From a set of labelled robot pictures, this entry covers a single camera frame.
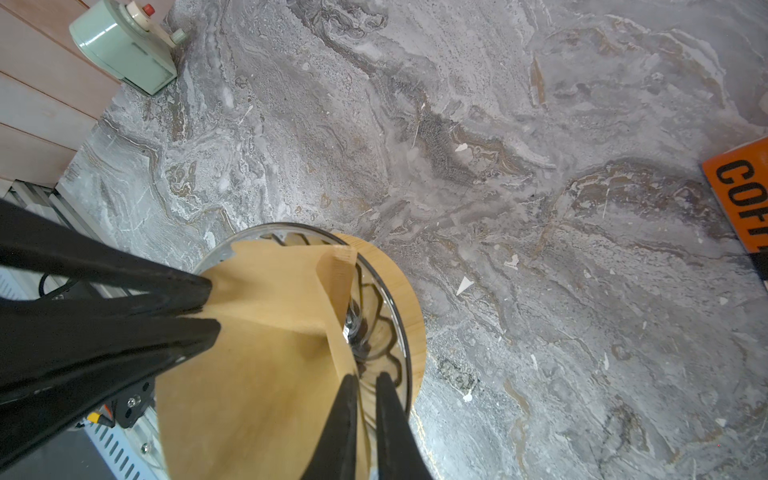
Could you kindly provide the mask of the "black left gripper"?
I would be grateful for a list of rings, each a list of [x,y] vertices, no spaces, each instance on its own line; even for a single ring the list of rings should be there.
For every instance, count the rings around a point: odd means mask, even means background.
[[[3,315],[180,315],[210,280],[111,248],[1,202],[1,264],[133,290],[115,298],[17,301]],[[211,348],[214,319],[9,316],[1,321],[1,465],[8,468],[83,418],[132,428],[154,405],[156,376]]]

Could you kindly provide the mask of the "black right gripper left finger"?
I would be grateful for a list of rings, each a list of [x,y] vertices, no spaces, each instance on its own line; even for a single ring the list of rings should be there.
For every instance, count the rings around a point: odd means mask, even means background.
[[[345,375],[302,480],[355,478],[357,396],[357,377]]]

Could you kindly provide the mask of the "round wooden dripper holder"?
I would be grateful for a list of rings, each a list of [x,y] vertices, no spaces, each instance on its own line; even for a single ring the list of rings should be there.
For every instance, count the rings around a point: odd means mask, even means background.
[[[372,393],[387,372],[406,413],[420,392],[426,368],[426,328],[417,295],[403,270],[373,244],[352,235],[332,238],[358,252],[347,337],[363,390]]]

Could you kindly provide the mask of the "brown paper coffee filter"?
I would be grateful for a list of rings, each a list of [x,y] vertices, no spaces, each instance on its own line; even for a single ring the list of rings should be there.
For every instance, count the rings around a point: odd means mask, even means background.
[[[215,344],[160,375],[156,410],[173,479],[297,479],[342,379],[357,253],[350,246],[244,240],[207,270],[202,316]]]

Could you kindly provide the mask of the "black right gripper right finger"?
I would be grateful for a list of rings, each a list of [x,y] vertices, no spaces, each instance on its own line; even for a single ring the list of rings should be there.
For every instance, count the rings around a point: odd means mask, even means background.
[[[432,480],[387,372],[376,379],[376,437],[381,480]]]

